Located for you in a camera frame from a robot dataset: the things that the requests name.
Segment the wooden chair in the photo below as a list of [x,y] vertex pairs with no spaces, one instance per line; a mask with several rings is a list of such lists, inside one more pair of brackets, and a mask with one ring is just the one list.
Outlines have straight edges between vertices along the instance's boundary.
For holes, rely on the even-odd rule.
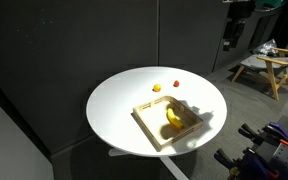
[[267,57],[261,55],[252,55],[249,58],[242,61],[239,65],[232,82],[241,73],[251,73],[259,78],[269,81],[272,86],[273,97],[275,100],[279,100],[277,90],[282,84],[288,85],[288,49],[274,48],[278,51],[279,57]]

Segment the yellow fruit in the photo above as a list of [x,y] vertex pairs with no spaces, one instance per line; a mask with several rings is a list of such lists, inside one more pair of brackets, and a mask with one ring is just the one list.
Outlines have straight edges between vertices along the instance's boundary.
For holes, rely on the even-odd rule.
[[159,91],[161,90],[161,85],[155,84],[153,90],[154,90],[155,92],[159,92]]
[[184,128],[184,125],[177,119],[172,108],[167,109],[167,119],[176,130],[180,131]]

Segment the chair leg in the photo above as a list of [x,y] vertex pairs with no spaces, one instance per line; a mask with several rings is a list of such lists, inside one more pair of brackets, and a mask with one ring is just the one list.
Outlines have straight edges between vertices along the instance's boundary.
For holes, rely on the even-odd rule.
[[235,73],[235,76],[233,77],[232,81],[231,82],[234,82],[236,80],[236,78],[241,74],[241,72],[245,69],[244,66],[241,66],[237,72]]
[[285,80],[285,84],[288,85],[288,71],[287,71],[287,69],[285,68],[283,72],[284,72],[284,74],[287,76],[287,78],[286,78],[286,80]]
[[276,85],[272,63],[267,62],[267,61],[265,61],[265,63],[266,63],[266,67],[267,67],[268,77],[269,77],[270,82],[271,82],[274,98],[275,98],[275,100],[278,101],[279,100],[278,93],[277,93],[278,87]]

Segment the dark gray floor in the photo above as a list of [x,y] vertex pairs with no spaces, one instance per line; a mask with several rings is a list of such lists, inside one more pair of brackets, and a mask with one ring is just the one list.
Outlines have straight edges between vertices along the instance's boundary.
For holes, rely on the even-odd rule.
[[[242,75],[231,83],[234,67],[229,65],[206,77],[221,91],[227,103],[223,129],[198,150],[171,158],[189,179],[226,179],[228,170],[213,158],[216,150],[222,148],[231,158],[242,157],[242,150],[252,147],[251,141],[237,132],[243,123],[252,129],[261,129],[270,121],[288,117],[288,86],[279,89],[280,100],[275,101],[267,95],[270,86],[249,75]],[[109,149],[94,136],[54,155],[55,180],[175,179],[159,159],[133,155],[109,157]]]

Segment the lemon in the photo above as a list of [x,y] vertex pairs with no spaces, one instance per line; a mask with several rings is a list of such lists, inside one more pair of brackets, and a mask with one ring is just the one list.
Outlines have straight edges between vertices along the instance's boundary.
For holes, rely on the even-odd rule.
[[155,92],[159,92],[159,91],[161,90],[161,85],[155,84],[153,90],[154,90]]

